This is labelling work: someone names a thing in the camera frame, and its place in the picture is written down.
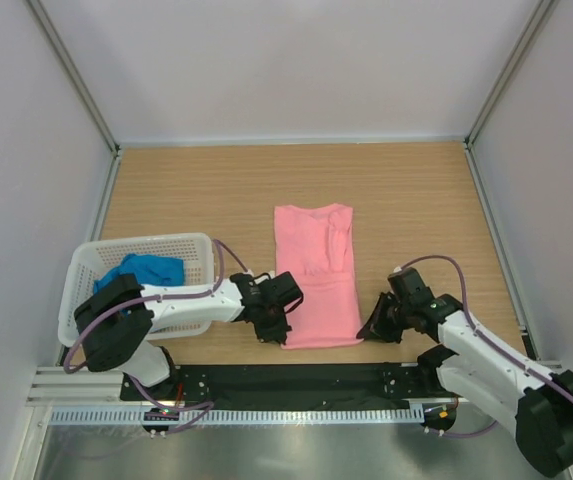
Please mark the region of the pink t shirt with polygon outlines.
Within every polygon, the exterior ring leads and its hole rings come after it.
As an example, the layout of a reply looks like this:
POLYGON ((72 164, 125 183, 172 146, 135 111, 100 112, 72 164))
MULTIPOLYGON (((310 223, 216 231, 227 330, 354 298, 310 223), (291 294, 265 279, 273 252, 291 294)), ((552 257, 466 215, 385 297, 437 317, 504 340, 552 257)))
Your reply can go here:
POLYGON ((274 209, 276 267, 292 274, 303 302, 287 315, 284 350, 354 346, 362 326, 353 250, 353 209, 274 209))

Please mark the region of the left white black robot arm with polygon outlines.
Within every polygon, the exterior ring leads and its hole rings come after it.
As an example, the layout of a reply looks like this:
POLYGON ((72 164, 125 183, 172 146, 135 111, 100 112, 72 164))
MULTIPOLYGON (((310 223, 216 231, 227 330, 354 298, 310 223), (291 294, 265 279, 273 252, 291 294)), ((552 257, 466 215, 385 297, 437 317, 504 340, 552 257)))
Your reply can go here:
POLYGON ((70 353, 82 349, 83 366, 93 373, 119 370, 157 400, 178 386, 170 354, 150 343, 161 330, 177 334, 189 324, 246 322, 257 339, 284 345, 292 327, 287 315, 304 300, 291 273, 248 272, 219 278, 211 285, 164 287, 140 284, 120 275, 74 312, 78 338, 70 353))

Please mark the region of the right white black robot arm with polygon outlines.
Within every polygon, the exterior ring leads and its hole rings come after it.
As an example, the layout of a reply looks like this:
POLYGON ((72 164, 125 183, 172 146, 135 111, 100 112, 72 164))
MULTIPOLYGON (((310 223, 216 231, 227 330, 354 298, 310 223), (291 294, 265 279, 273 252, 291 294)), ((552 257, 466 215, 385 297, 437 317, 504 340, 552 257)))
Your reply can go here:
POLYGON ((510 433, 525 460, 552 478, 573 466, 573 372, 520 354, 474 318, 463 299, 436 296, 412 268, 389 275, 362 340, 398 343, 406 330, 435 345, 417 358, 427 395, 463 397, 510 433))

